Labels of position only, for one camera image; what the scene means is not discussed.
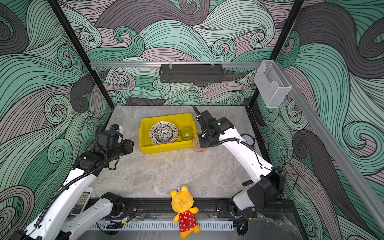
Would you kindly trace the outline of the pink plastic cup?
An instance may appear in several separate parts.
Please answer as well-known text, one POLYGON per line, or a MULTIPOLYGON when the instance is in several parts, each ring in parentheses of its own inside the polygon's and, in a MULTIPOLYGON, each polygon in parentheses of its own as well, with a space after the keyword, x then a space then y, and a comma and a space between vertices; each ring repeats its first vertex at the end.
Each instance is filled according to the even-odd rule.
POLYGON ((199 137, 196 137, 192 140, 192 148, 195 152, 201 153, 206 150, 206 148, 201 147, 199 137))

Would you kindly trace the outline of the dotted plate yellow rim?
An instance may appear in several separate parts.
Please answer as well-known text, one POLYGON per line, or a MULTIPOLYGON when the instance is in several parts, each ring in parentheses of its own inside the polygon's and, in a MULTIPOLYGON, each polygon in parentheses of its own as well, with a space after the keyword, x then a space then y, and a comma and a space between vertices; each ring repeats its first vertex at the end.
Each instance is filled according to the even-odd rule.
POLYGON ((152 142, 153 145, 163 145, 163 144, 170 144, 170 143, 174 143, 178 140, 179 138, 179 130, 177 128, 177 126, 171 122, 168 122, 168 121, 161 121, 161 122, 158 122, 156 124, 154 124, 150 131, 149 131, 149 138, 150 138, 150 141, 152 142), (174 136, 173 138, 168 141, 168 142, 165 142, 165 143, 160 143, 158 142, 155 137, 154 137, 154 130, 156 127, 160 126, 160 125, 168 125, 170 127, 172 127, 173 131, 174 131, 174 136))

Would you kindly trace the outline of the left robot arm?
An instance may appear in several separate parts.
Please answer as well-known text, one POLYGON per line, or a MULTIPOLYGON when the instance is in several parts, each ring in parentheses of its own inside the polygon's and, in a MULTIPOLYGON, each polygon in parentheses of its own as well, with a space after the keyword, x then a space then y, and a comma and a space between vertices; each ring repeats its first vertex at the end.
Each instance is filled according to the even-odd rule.
POLYGON ((122 197, 107 192, 88 209, 73 219, 67 217, 83 192, 110 162, 118 163, 121 156, 131 154, 134 142, 125 139, 122 126, 114 124, 96 135, 95 148, 81 154, 48 205, 25 230, 16 231, 11 240, 76 240, 100 219, 123 214, 122 197))

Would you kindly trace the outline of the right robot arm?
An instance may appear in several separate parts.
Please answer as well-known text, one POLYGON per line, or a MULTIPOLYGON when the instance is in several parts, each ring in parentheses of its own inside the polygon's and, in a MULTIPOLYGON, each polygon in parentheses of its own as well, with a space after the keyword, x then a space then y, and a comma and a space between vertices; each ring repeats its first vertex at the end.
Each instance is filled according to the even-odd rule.
POLYGON ((215 119, 209 111, 200 112, 193 107, 202 133, 198 135, 200 147, 223 145, 238 160, 251 178, 252 187, 240 191, 229 201, 230 212, 240 216, 249 208, 263 210, 282 194, 286 172, 264 160, 239 134, 225 117, 215 119))

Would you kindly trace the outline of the black leaf patterned bowl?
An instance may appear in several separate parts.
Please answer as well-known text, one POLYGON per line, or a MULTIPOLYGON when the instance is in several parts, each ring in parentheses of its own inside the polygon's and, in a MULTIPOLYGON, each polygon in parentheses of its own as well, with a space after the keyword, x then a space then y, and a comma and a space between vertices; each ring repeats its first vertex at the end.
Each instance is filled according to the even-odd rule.
POLYGON ((154 137, 160 143, 165 143, 170 141, 174 136, 174 131, 172 127, 168 125, 160 125, 154 130, 154 137))

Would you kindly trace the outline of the green plastic cup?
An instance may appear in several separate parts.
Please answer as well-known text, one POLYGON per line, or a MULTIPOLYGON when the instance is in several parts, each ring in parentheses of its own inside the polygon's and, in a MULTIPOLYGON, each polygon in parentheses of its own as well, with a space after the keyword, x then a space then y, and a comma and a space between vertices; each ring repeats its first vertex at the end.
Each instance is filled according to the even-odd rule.
POLYGON ((194 138, 194 131, 191 127, 183 127, 180 130, 180 137, 183 141, 190 141, 194 138))

